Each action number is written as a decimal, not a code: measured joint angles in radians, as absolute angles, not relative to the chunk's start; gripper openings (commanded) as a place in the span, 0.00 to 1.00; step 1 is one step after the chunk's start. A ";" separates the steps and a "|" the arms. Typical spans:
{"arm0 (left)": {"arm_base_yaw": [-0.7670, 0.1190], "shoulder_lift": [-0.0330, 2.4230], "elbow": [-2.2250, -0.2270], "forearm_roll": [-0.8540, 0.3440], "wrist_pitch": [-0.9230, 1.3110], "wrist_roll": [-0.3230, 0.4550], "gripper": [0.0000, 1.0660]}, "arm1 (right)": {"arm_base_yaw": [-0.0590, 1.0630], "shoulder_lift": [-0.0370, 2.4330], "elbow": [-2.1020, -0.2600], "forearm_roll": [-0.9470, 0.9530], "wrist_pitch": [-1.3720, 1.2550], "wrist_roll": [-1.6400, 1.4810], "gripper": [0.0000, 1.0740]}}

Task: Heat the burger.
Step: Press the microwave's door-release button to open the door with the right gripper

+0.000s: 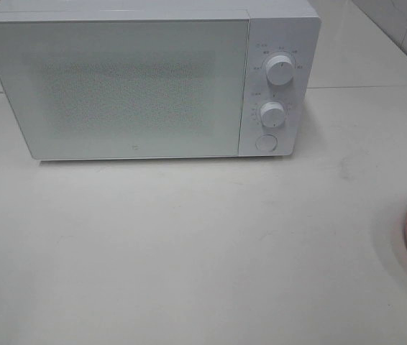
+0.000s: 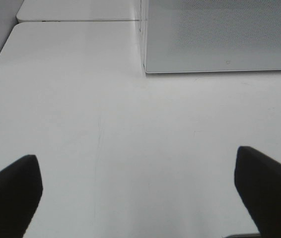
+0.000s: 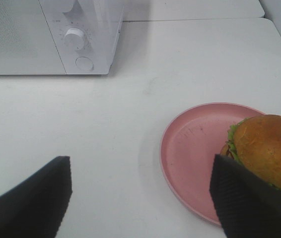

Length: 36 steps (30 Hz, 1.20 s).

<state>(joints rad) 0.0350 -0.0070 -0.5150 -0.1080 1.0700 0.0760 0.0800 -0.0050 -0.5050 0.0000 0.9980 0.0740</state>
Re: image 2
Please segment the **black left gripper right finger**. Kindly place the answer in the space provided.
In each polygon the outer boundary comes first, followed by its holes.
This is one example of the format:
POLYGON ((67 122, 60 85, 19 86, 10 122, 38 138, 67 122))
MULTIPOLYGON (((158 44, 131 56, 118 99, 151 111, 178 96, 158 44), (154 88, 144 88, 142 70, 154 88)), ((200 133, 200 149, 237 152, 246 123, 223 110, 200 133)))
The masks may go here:
POLYGON ((281 238, 281 163, 240 146, 234 184, 261 237, 281 238))

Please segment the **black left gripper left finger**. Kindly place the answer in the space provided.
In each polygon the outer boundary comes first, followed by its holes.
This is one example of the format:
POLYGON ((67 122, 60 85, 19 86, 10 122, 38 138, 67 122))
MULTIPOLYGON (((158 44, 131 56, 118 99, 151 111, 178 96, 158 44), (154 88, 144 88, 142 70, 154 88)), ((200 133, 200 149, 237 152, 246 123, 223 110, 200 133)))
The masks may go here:
POLYGON ((0 171, 0 238, 21 238, 43 193, 38 159, 26 155, 0 171))

